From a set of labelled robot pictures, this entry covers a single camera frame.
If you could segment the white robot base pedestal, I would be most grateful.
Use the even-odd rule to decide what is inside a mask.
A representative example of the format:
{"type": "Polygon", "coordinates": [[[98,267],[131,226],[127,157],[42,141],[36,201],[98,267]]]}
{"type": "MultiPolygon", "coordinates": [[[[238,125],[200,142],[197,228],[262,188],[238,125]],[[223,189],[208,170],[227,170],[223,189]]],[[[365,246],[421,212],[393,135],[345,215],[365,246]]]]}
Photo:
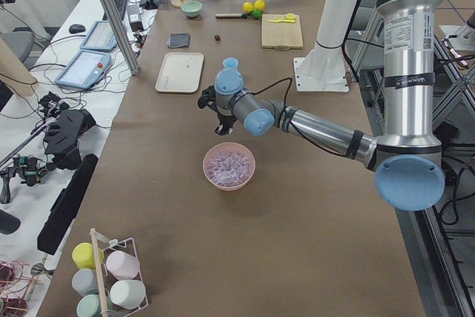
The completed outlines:
{"type": "Polygon", "coordinates": [[[357,0],[325,0],[314,48],[294,65],[299,92],[348,92],[344,39],[357,0]]]}

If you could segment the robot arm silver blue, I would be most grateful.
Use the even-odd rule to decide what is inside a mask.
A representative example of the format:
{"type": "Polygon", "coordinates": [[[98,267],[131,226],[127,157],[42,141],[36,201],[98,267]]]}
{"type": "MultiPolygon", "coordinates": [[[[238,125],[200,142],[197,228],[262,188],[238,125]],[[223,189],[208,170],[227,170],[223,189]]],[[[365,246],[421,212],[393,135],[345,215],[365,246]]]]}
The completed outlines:
{"type": "MultiPolygon", "coordinates": [[[[345,91],[342,52],[361,0],[326,0],[315,47],[294,65],[299,91],[345,91]]],[[[384,132],[379,137],[307,113],[283,100],[258,99],[242,75],[223,69],[197,102],[255,136],[277,127],[329,153],[357,160],[375,174],[379,195],[405,211],[434,206],[445,189],[441,143],[433,135],[434,13],[442,0],[376,0],[384,20],[384,132]]]]}

